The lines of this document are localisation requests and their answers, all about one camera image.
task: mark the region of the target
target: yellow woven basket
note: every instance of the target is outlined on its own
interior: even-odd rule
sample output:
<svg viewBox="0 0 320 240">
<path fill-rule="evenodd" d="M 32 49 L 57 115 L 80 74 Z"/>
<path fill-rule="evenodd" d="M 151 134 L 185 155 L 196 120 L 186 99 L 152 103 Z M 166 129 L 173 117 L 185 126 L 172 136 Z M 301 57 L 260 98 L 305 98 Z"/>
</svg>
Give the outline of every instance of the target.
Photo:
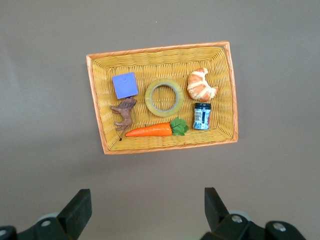
<svg viewBox="0 0 320 240">
<path fill-rule="evenodd" d="M 238 141 L 238 110 L 234 70 L 227 41 L 152 47 L 144 49 L 89 54 L 86 56 L 96 119 L 105 154 L 135 154 L 174 149 L 195 148 Z M 194 130 L 196 100 L 187 91 L 188 76 L 198 68 L 207 68 L 206 80 L 219 92 L 211 103 L 210 129 Z M 121 100 L 116 97 L 112 77 L 134 72 L 139 94 L 132 109 L 133 125 L 129 130 L 170 122 L 176 117 L 186 120 L 190 130 L 185 136 L 123 137 L 114 122 L 121 122 L 110 106 Z M 145 104 L 145 92 L 154 80 L 176 80 L 184 91 L 180 111 L 171 117 L 151 113 Z M 158 87 L 152 96 L 156 107 L 170 108 L 176 95 L 169 87 Z"/>
</svg>

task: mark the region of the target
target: basket rim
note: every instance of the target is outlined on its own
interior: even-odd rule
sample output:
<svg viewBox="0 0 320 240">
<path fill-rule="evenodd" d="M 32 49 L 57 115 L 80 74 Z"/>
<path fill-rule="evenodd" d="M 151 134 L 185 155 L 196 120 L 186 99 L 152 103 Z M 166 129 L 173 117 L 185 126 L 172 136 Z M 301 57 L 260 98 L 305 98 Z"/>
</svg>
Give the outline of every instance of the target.
<svg viewBox="0 0 320 240">
<path fill-rule="evenodd" d="M 192 49 L 192 48 L 201 48 L 201 47 L 221 47 L 225 50 L 225 56 L 227 64 L 229 67 L 229 77 L 231 83 L 231 94 L 232 94 L 232 111 L 233 111 L 233 137 L 224 141 L 216 142 L 205 142 L 197 144 L 187 144 L 179 146 L 167 146 L 167 147 L 157 147 L 157 148 L 148 148 L 148 149 L 135 149 L 135 150 L 109 150 L 108 142 L 104 135 L 102 119 L 100 116 L 100 110 L 98 106 L 98 97 L 95 87 L 95 77 L 93 73 L 93 60 L 105 58 L 109 56 L 125 56 L 138 53 L 155 53 L 166 50 L 175 50 L 175 49 Z M 202 43 L 190 43 L 190 44 L 179 44 L 179 45 L 168 45 L 168 46 L 158 46 L 158 47 L 149 47 L 149 48 L 139 48 L 131 50 L 121 50 L 121 51 L 111 51 L 111 52 L 100 52 L 86 55 L 86 64 L 88 70 L 88 76 L 90 81 L 90 88 L 93 98 L 95 116 L 97 119 L 99 134 L 101 138 L 102 148 L 104 154 L 107 155 L 118 155 L 118 154 L 135 154 L 135 153 L 149 153 L 149 152 L 159 152 L 167 150 L 176 150 L 176 149 L 188 149 L 196 147 L 205 147 L 213 146 L 220 144 L 236 143 L 239 139 L 238 134 L 238 104 L 237 104 L 237 95 L 236 95 L 236 83 L 235 83 L 235 73 L 231 57 L 230 42 L 229 41 L 213 41 L 213 42 L 202 42 Z"/>
</svg>

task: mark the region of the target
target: screw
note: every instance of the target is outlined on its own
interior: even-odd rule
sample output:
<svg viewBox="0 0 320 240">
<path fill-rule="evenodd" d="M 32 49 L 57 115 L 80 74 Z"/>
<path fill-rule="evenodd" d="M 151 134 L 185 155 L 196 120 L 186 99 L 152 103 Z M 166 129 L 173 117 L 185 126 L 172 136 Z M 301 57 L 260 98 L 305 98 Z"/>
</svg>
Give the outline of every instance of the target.
<svg viewBox="0 0 320 240">
<path fill-rule="evenodd" d="M 275 229 L 277 229 L 278 231 L 280 231 L 280 232 L 285 232 L 286 231 L 286 227 L 283 224 L 281 224 L 280 222 L 275 222 L 273 224 L 273 227 Z"/>
<path fill-rule="evenodd" d="M 0 236 L 3 236 L 7 233 L 7 230 L 3 229 L 3 230 L 0 230 Z"/>
<path fill-rule="evenodd" d="M 238 216 L 238 215 L 233 215 L 233 216 L 231 217 L 231 219 L 232 219 L 232 221 L 234 221 L 235 223 L 238 223 L 238 224 L 242 223 L 242 219 L 241 219 L 241 217 Z"/>
<path fill-rule="evenodd" d="M 50 224 L 51 224 L 51 221 L 50 220 L 46 220 L 43 223 L 41 223 L 41 227 L 46 227 L 46 226 L 49 226 Z"/>
</svg>

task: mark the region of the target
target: blue sticky note pad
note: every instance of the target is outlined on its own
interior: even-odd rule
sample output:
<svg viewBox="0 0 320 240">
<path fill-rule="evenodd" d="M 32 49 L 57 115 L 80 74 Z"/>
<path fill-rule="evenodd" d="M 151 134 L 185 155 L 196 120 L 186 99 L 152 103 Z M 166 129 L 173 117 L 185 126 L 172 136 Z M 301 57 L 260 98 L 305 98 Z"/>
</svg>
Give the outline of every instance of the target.
<svg viewBox="0 0 320 240">
<path fill-rule="evenodd" d="M 112 77 L 117 99 L 123 99 L 138 94 L 138 87 L 134 72 Z"/>
</svg>

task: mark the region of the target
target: toy croissant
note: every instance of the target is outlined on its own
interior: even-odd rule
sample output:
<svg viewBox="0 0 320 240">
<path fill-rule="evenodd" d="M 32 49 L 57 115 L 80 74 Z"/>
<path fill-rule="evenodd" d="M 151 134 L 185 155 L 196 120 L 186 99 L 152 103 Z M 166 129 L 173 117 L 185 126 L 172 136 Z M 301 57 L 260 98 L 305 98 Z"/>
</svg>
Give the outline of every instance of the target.
<svg viewBox="0 0 320 240">
<path fill-rule="evenodd" d="M 187 90 L 192 99 L 200 102 L 208 102 L 218 93 L 218 87 L 210 87 L 207 83 L 205 78 L 207 73 L 208 69 L 202 67 L 189 75 Z"/>
</svg>

